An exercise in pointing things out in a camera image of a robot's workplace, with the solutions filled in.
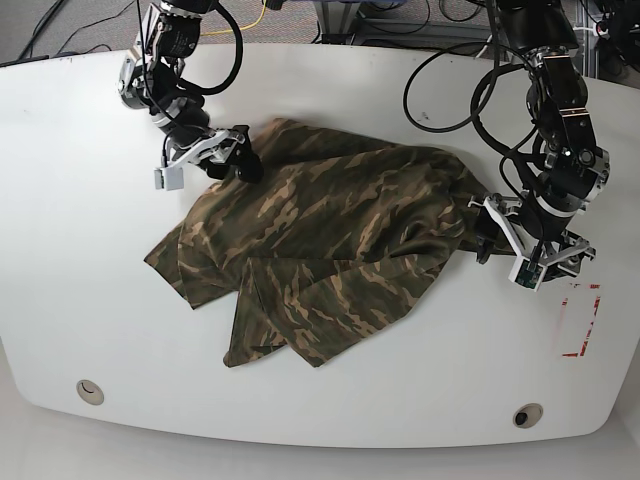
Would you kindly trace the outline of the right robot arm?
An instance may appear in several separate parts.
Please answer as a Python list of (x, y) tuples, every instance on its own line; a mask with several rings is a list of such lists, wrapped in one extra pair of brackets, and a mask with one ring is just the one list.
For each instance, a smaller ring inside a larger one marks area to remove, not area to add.
[[(229, 74), (218, 85), (202, 87), (182, 77), (185, 60), (194, 53), (204, 15), (215, 12), (227, 22), (235, 39)], [(222, 93), (237, 78), (244, 45), (239, 25), (218, 1), (151, 2), (137, 15), (139, 33), (127, 52), (119, 74), (123, 104), (145, 109), (164, 133), (160, 165), (154, 169), (155, 187), (184, 187), (184, 167), (194, 165), (212, 179), (229, 175), (257, 184), (264, 175), (247, 125), (214, 128), (204, 109), (205, 99)]]

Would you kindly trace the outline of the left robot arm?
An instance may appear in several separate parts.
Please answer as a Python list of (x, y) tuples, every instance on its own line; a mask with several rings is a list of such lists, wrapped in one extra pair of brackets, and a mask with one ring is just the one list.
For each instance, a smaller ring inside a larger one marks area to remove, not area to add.
[(496, 252), (499, 238), (515, 254), (511, 282), (536, 291), (551, 280), (577, 277), (584, 259), (592, 260), (589, 241), (569, 231), (575, 215), (601, 193), (610, 175), (609, 154), (596, 143), (586, 108), (588, 90), (571, 54), (576, 35), (557, 1), (495, 1), (507, 50), (519, 63), (500, 65), (476, 86), (471, 110), (477, 110), (499, 77), (519, 69), (532, 82), (526, 105), (533, 131), (532, 150), (508, 147), (484, 128), (474, 129), (504, 161), (511, 161), (522, 183), (513, 196), (488, 194), (470, 203), (480, 209), (476, 222), (477, 260)]

